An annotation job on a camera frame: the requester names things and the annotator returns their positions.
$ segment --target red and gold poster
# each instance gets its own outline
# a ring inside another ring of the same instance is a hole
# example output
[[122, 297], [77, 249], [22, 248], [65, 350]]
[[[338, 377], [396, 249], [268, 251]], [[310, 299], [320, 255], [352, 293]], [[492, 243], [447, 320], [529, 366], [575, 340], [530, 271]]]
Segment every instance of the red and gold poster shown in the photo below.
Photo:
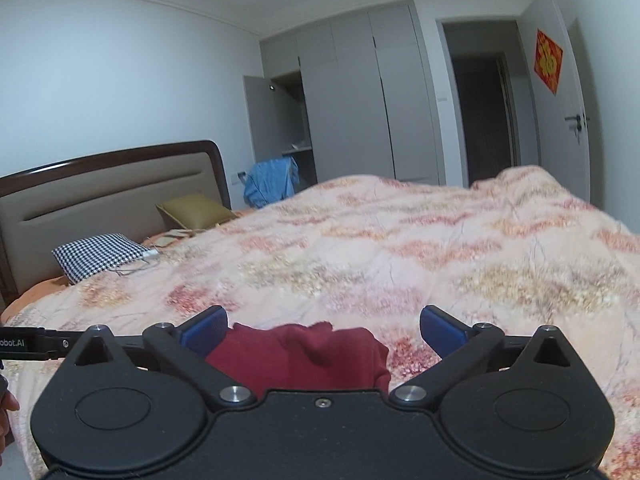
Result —
[[560, 81], [560, 69], [562, 68], [562, 48], [548, 35], [538, 30], [536, 41], [536, 65], [534, 70], [540, 79], [556, 95], [558, 82]]

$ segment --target floral blanket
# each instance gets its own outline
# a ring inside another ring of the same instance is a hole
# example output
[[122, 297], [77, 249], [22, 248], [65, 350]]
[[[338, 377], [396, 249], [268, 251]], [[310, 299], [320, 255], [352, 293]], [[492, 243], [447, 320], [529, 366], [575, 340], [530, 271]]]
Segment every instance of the floral blanket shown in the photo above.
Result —
[[[540, 168], [471, 190], [333, 180], [169, 248], [146, 270], [104, 272], [43, 298], [10, 325], [139, 334], [210, 304], [256, 328], [327, 320], [387, 345], [393, 388], [438, 361], [418, 330], [431, 303], [509, 334], [560, 326], [616, 414], [602, 468], [640, 478], [640, 237]], [[7, 363], [22, 405], [12, 426], [36, 478], [44, 465], [28, 421], [57, 366]]]

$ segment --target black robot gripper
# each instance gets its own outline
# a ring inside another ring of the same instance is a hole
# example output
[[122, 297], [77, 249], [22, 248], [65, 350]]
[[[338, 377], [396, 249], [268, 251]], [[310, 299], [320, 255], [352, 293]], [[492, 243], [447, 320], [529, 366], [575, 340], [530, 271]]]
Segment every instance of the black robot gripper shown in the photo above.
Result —
[[65, 357], [31, 415], [44, 479], [605, 478], [613, 413], [555, 326], [505, 336], [427, 306], [420, 331], [443, 360], [388, 396], [261, 400], [204, 361], [226, 327], [213, 306], [141, 336], [0, 328], [3, 359]]

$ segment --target triangular cutout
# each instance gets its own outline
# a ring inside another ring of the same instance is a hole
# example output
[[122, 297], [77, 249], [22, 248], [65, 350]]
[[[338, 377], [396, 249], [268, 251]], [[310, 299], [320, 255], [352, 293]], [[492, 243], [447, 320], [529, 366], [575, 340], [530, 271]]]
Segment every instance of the triangular cutout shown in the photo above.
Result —
[[562, 367], [570, 366], [569, 359], [564, 356], [558, 341], [553, 337], [548, 337], [542, 342], [542, 345], [540, 345], [540, 349], [533, 360], [545, 365]]
[[76, 366], [97, 365], [98, 363], [108, 363], [111, 360], [111, 353], [102, 338], [94, 336], [76, 359]]

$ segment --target maroon cloth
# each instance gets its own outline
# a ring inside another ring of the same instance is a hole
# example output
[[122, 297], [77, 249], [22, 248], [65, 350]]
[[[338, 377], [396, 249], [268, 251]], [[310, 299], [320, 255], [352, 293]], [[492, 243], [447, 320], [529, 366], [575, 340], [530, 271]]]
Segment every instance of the maroon cloth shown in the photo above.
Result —
[[388, 349], [364, 328], [336, 330], [328, 322], [256, 330], [236, 323], [207, 363], [249, 388], [259, 399], [270, 388], [387, 393]]

